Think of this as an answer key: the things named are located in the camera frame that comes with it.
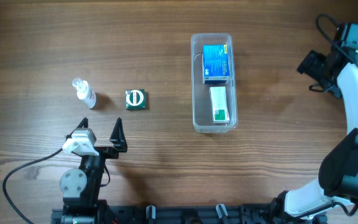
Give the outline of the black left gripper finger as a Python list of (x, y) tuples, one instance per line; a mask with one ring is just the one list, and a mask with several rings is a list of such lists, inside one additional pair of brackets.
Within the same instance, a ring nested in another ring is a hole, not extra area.
[(70, 134), (66, 135), (66, 138), (67, 139), (71, 138), (71, 135), (74, 133), (74, 131), (77, 128), (87, 128), (87, 127), (88, 127), (88, 118), (83, 118), (79, 123), (79, 125)]
[(127, 141), (124, 135), (122, 119), (118, 118), (114, 125), (110, 140), (117, 152), (127, 152)]

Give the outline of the white lotion bottle clear cap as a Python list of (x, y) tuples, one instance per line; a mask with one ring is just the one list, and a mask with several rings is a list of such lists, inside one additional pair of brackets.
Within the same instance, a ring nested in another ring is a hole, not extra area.
[(90, 84), (86, 80), (75, 78), (72, 86), (76, 90), (78, 99), (80, 99), (89, 109), (93, 109), (96, 105), (96, 93), (92, 90)]

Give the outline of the green Zam-Buk box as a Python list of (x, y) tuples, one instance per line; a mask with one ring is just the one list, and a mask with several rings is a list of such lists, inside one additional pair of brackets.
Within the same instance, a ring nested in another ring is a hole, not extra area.
[(144, 89), (126, 90), (126, 110), (146, 109), (146, 94)]

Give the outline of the white green medicine box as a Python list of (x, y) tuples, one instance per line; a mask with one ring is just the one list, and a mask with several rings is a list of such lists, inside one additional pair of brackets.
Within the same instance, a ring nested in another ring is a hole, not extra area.
[(230, 121), (227, 107), (225, 86), (213, 86), (209, 89), (213, 123), (228, 123)]

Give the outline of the blue plaster box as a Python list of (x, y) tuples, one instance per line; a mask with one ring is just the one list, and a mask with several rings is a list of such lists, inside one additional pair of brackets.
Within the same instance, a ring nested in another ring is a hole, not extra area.
[(203, 79), (205, 81), (229, 79), (228, 46), (226, 44), (204, 45), (202, 59)]

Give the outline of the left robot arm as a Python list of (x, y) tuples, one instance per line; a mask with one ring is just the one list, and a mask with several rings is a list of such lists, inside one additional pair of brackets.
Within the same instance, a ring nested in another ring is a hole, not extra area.
[(121, 152), (127, 151), (127, 141), (122, 127), (122, 119), (118, 118), (109, 141), (112, 146), (95, 146), (96, 136), (88, 127), (88, 119), (66, 136), (62, 149), (66, 153), (81, 157), (77, 169), (66, 171), (60, 179), (63, 193), (63, 209), (54, 210), (52, 223), (117, 223), (114, 212), (106, 200), (99, 198), (104, 173), (108, 173), (106, 160), (118, 159)]

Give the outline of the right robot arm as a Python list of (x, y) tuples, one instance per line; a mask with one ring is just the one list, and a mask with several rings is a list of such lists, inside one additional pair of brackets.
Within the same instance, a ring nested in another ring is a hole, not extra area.
[(310, 51), (297, 68), (343, 99), (346, 137), (323, 159), (317, 179), (284, 191), (267, 211), (270, 223), (313, 223), (327, 210), (340, 207), (351, 217), (358, 210), (358, 50), (348, 56)]

